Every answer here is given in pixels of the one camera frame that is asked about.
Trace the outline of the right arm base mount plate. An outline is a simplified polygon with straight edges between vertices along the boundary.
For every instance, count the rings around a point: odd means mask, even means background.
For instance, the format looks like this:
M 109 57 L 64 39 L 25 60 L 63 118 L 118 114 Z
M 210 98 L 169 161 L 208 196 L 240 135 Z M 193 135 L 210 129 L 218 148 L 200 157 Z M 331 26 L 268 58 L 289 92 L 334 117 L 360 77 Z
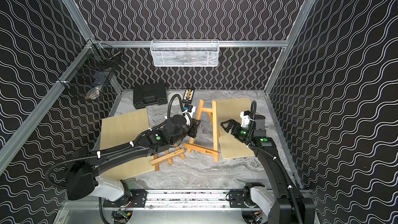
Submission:
M 230 208 L 257 208 L 254 203 L 250 203 L 249 199 L 242 191 L 231 190 L 226 195 L 226 200 L 229 202 Z

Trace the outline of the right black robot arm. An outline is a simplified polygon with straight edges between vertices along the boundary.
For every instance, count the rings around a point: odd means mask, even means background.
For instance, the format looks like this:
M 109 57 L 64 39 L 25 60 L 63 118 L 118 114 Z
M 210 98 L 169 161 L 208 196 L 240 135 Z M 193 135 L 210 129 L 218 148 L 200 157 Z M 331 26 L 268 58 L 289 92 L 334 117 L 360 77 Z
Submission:
M 250 110 L 241 112 L 241 122 L 233 119 L 221 123 L 226 133 L 231 133 L 245 144 L 265 169 L 272 191 L 262 183 L 247 183 L 243 189 L 243 203 L 247 208 L 259 208 L 252 213 L 252 224 L 313 224 L 315 204 L 305 197 L 294 184 L 284 167 L 275 142 L 268 137 L 265 117 L 258 115 L 257 103 L 252 101 Z

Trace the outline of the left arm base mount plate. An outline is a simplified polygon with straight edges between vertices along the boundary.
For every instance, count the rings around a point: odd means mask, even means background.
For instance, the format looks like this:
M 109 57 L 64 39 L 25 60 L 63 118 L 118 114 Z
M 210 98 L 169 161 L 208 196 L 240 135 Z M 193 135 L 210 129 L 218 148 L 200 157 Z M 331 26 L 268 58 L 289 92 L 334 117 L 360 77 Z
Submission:
M 102 207 L 105 208 L 122 208 L 122 207 L 145 207 L 148 192 L 143 189 L 130 190 L 130 193 L 124 194 L 120 199 L 112 202 L 104 200 Z

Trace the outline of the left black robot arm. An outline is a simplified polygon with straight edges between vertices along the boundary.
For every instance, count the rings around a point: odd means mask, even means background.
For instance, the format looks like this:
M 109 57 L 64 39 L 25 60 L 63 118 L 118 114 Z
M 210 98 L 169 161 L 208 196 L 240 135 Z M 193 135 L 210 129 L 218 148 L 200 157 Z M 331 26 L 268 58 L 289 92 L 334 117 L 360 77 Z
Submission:
M 171 116 L 168 108 L 162 123 L 141 132 L 128 143 L 102 150 L 80 149 L 72 158 L 51 166 L 45 173 L 46 181 L 65 189 L 70 201 L 93 196 L 115 202 L 129 197 L 131 194 L 125 183 L 102 174 L 135 159 L 167 151 L 185 137 L 197 135 L 201 122 L 192 117 L 193 109 L 185 107 L 178 94 L 172 99 L 178 99 L 181 114 Z

